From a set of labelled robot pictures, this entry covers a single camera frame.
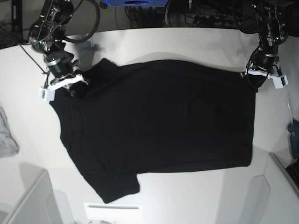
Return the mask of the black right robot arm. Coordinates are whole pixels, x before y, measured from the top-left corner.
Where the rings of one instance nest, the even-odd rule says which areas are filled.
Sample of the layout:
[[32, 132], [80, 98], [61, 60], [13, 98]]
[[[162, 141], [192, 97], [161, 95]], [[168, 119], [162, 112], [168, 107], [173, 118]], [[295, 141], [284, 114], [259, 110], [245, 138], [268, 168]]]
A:
[[72, 97], [79, 97], [75, 90], [79, 83], [89, 84], [83, 72], [76, 70], [79, 60], [65, 51], [65, 25], [75, 12], [69, 0], [47, 0], [39, 19], [29, 29], [28, 43], [32, 49], [43, 55], [47, 70], [43, 86], [39, 88], [39, 97], [50, 102], [55, 98], [55, 91], [64, 88]]

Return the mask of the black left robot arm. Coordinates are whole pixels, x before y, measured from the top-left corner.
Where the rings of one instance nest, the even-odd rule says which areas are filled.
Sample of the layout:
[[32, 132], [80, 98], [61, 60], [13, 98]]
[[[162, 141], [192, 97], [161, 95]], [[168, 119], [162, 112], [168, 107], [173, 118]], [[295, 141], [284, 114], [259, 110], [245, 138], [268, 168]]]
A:
[[245, 77], [251, 88], [258, 90], [266, 80], [272, 80], [276, 89], [288, 85], [288, 79], [280, 66], [278, 49], [287, 38], [279, 20], [282, 18], [282, 9], [274, 4], [254, 0], [253, 9], [258, 24], [259, 44], [252, 52], [246, 69], [240, 75]]

